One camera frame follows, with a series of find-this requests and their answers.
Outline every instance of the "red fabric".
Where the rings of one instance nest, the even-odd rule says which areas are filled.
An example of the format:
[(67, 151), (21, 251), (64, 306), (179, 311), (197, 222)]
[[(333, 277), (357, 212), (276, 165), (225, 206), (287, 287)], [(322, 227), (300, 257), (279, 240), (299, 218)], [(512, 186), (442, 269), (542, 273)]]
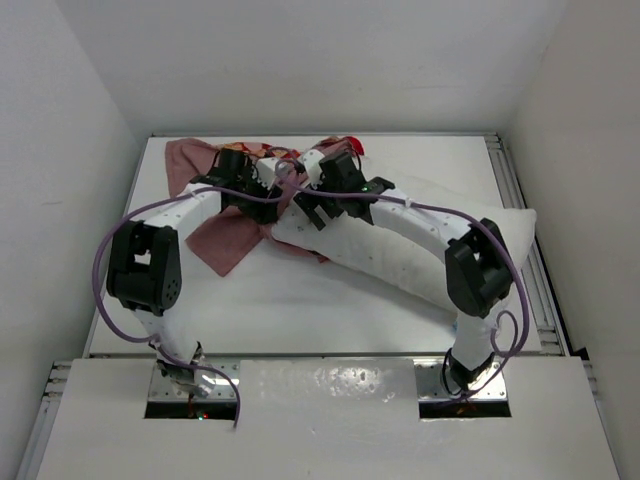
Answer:
[[(199, 174), (207, 173), (213, 166), (217, 153), (221, 148), (242, 150), (256, 161), (263, 158), (271, 147), (264, 143), (236, 142), (226, 145), (210, 145), (196, 138), (183, 138), (167, 142), (165, 148), (165, 165), (169, 195), (179, 195), (187, 184)], [(362, 144), (355, 137), (329, 137), (314, 146), (325, 154), (348, 148), (358, 155), (364, 154)], [(289, 158), (285, 151), (274, 152), (282, 158)], [(295, 191), (284, 189), (285, 201), (278, 205), (278, 214), (282, 214)], [(229, 207), (222, 213), (206, 220), (187, 238), (187, 245), (203, 262), (209, 265), (218, 275), (225, 276), (260, 243), (263, 238), (271, 238), (270, 226), (258, 225), (245, 217), (237, 208)], [(316, 256), (320, 261), (326, 258), (308, 252), (299, 247), (277, 242), (282, 248), (295, 255)]]

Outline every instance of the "white panel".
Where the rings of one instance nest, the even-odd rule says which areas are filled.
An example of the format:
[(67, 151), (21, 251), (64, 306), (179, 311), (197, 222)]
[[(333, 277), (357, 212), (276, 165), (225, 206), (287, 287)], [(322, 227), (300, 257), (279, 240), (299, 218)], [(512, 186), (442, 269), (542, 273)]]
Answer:
[(51, 0), (0, 14), (0, 478), (14, 478), (54, 360), (82, 353), (92, 252), (138, 145)]
[[(374, 161), (393, 163), (403, 173), (429, 178), (472, 199), (501, 204), (483, 137), (360, 138)], [(210, 143), (237, 139), (204, 138)], [(319, 139), (259, 138), (301, 149)], [(164, 138), (149, 140), (131, 210), (167, 196), (166, 142)], [(292, 256), (266, 241), (225, 278), (187, 249), (182, 250), (181, 258), (184, 288), (174, 309), (179, 309), (177, 314), (191, 325), (209, 353), (445, 352), (453, 344), (453, 315), (367, 275)], [(107, 296), (105, 304), (118, 325), (130, 334), (144, 336), (139, 322), (117, 300)], [(521, 318), (516, 299), (509, 306)], [(511, 344), (511, 328), (506, 322), (499, 337), (501, 348)], [(525, 348), (540, 349), (535, 328)], [(123, 342), (99, 321), (91, 353), (150, 350), (144, 344)]]
[(565, 0), (57, 0), (136, 131), (503, 126)]
[(571, 3), (511, 131), (572, 341), (623, 478), (640, 478), (640, 2)]
[(334, 378), (340, 365), (359, 368), (243, 362), (233, 431), (229, 421), (144, 419), (152, 361), (76, 360), (38, 480), (617, 478), (577, 358), (511, 360), (512, 417), (475, 420), (419, 421), (407, 363), (366, 362), (357, 374), (373, 367), (380, 380), (370, 395), (336, 390), (349, 383)]

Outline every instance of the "red cloth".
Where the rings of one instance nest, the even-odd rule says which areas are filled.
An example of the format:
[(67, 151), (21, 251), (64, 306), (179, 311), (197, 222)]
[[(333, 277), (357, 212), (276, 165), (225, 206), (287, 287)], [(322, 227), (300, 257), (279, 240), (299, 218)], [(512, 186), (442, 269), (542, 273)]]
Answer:
[[(179, 195), (187, 184), (199, 174), (207, 173), (213, 166), (217, 153), (221, 148), (233, 148), (248, 153), (253, 161), (263, 158), (271, 147), (264, 143), (236, 142), (226, 145), (210, 145), (196, 138), (183, 138), (167, 142), (165, 148), (165, 162), (169, 195)], [(362, 144), (355, 137), (329, 137), (314, 146), (325, 154), (349, 148), (358, 155), (363, 155)], [(277, 156), (289, 158), (286, 151), (274, 152)], [(293, 189), (284, 189), (286, 201), (278, 205), (278, 214), (282, 214), (288, 200), (295, 194)], [(277, 242), (270, 235), (270, 226), (258, 225), (245, 217), (237, 208), (229, 207), (222, 213), (205, 221), (187, 238), (187, 245), (203, 262), (209, 265), (218, 275), (224, 277), (260, 243), (263, 238), (269, 238), (282, 248), (295, 255), (316, 256), (319, 260), (326, 260), (299, 247)]]

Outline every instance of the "white wall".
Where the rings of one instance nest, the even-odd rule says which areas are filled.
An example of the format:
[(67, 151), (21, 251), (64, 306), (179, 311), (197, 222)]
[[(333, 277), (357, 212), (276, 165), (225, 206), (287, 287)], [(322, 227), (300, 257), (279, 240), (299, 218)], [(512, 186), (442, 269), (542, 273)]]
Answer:
[(82, 353), (92, 254), (138, 145), (53, 0), (0, 15), (0, 478), (14, 478), (53, 360)]
[(623, 478), (640, 478), (640, 2), (573, 0), (509, 142)]
[(565, 0), (57, 0), (136, 132), (493, 130)]

